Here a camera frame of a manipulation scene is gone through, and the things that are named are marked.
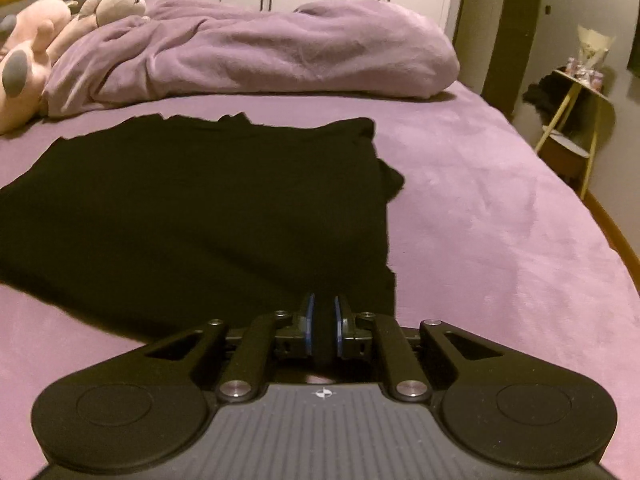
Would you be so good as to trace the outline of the yellow legged side table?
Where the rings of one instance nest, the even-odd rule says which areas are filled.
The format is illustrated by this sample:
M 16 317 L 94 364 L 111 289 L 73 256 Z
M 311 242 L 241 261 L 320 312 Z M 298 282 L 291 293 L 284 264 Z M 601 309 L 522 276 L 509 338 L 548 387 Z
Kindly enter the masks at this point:
M 597 70 L 556 68 L 535 84 L 533 104 L 547 110 L 547 120 L 534 151 L 580 198 L 587 195 L 600 137 L 606 130 L 603 116 L 612 110 L 602 82 Z

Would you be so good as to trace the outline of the pink plush pig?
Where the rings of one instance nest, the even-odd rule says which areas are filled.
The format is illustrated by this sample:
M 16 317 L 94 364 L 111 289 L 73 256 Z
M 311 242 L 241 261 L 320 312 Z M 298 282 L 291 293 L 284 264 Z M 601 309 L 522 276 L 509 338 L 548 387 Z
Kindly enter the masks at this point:
M 25 125 L 38 110 L 51 73 L 47 48 L 70 22 L 63 0 L 37 0 L 1 21 L 1 133 Z

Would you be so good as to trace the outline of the paper wrapped bouquet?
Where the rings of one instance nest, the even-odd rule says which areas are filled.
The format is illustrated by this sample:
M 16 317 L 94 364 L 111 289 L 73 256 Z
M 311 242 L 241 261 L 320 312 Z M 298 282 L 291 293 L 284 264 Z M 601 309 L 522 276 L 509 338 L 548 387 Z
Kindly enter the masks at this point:
M 578 53 L 567 60 L 565 73 L 577 79 L 591 90 L 599 92 L 603 87 L 603 63 L 615 42 L 614 36 L 606 36 L 582 25 L 576 27 Z

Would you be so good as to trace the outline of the purple bed sheet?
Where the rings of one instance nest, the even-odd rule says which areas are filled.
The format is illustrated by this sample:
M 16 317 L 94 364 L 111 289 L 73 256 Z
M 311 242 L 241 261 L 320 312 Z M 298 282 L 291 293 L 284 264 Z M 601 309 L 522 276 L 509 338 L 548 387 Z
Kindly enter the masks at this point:
M 390 267 L 402 325 L 439 318 L 582 373 L 613 397 L 602 463 L 639 474 L 639 296 L 589 210 L 498 110 L 463 84 L 427 102 L 353 96 L 187 96 L 37 122 L 1 140 L 1 180 L 59 138 L 140 115 L 296 128 L 367 117 L 378 154 L 406 179 L 390 203 Z

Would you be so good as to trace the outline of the purple duvet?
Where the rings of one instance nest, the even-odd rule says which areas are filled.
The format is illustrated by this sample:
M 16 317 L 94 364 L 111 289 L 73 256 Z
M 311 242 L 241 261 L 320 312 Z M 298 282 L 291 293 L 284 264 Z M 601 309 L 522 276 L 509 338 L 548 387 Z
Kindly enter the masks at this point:
M 190 94 L 362 92 L 426 100 L 458 78 L 430 18 L 378 0 L 320 0 L 251 11 L 155 0 L 77 40 L 43 90 L 51 118 Z

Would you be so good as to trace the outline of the black garment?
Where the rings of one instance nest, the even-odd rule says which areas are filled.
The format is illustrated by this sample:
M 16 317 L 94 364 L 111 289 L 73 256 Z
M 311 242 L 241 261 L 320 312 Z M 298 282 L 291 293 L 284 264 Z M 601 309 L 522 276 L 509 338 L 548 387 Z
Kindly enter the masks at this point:
M 113 330 L 234 327 L 305 297 L 391 314 L 375 124 L 148 115 L 55 141 L 1 191 L 1 277 Z

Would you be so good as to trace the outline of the beige plush bear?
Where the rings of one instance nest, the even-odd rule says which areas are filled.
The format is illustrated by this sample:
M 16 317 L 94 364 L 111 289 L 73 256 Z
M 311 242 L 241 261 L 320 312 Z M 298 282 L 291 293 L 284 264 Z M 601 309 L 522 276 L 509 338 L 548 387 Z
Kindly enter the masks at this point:
M 74 42 L 89 32 L 128 16 L 145 16 L 145 12 L 145 0 L 86 0 L 47 48 L 51 64 L 54 65 Z

